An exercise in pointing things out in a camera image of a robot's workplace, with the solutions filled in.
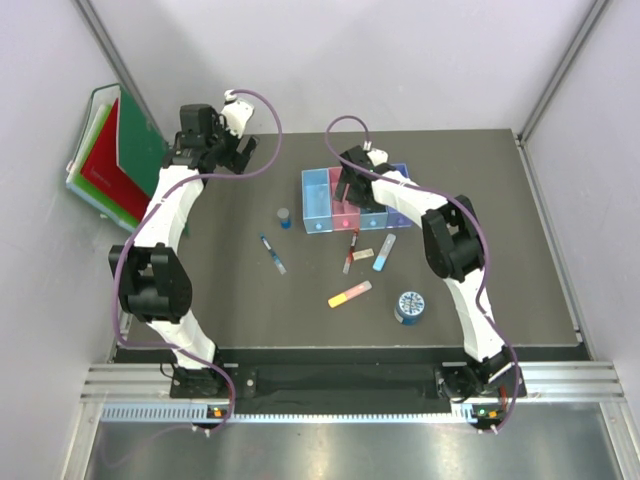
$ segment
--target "wall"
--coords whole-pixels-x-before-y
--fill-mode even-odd
[[[344,113],[373,130],[519,130],[590,0],[93,3],[173,138],[180,105],[234,87],[268,96],[287,132]]]
[[[611,2],[530,141],[589,337],[640,424],[640,3]]]
[[[123,235],[64,187],[91,90],[115,77],[68,0],[0,19],[0,478],[58,478],[88,365],[104,359],[106,254]]]

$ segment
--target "pink compartment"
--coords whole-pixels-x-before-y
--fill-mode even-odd
[[[340,179],[342,167],[333,167],[329,169],[329,183],[331,184],[331,220],[333,221],[333,230],[354,230],[360,228],[360,209],[351,205],[346,200],[338,202],[333,199],[336,192],[336,186]]]

